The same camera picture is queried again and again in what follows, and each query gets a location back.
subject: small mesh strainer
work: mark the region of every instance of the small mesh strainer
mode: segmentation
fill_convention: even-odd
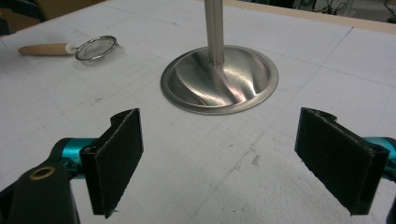
[[[116,37],[112,35],[102,35],[85,42],[76,48],[73,44],[44,44],[22,47],[18,50],[23,55],[39,56],[63,56],[74,54],[80,61],[97,61],[104,58],[114,48],[119,47]]]

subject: shiny metal surface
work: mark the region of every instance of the shiny metal surface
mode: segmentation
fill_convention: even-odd
[[[209,61],[224,63],[224,31],[222,0],[205,0],[205,20]]]
[[[225,46],[224,63],[209,61],[208,48],[173,60],[164,70],[161,88],[176,106],[198,114],[236,113],[264,101],[275,90],[274,63],[253,49]]]

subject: vertical metal pole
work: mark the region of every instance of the vertical metal pole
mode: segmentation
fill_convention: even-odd
[[[209,61],[217,65],[224,63],[224,33],[222,0],[205,0],[205,18]]]

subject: speckled white surface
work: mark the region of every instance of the speckled white surface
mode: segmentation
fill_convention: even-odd
[[[224,7],[225,43],[277,66],[274,94],[249,111],[208,117],[162,95],[163,69],[206,46],[204,4],[113,0],[0,38],[0,189],[64,137],[97,137],[140,108],[145,153],[118,213],[92,214],[71,182],[82,223],[385,223],[396,186],[381,180],[369,216],[348,211],[294,152],[302,106],[333,113],[361,135],[396,137],[396,35]],[[99,63],[23,57],[22,46],[114,35]]]

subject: wooden edge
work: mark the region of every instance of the wooden edge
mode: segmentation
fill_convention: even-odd
[[[64,56],[69,55],[66,46],[67,43],[32,45],[18,49],[18,53],[23,55]]]
[[[345,25],[350,27],[361,28],[364,30],[371,30],[371,31],[396,35],[396,24],[391,24],[386,22],[360,20],[349,17],[327,15],[322,13],[296,10],[296,9],[290,9],[284,7],[272,7],[261,4],[241,2],[237,0],[224,0],[224,6],[239,7],[249,10],[275,13],[284,16],[308,19],[313,21],[324,21],[338,25]]]

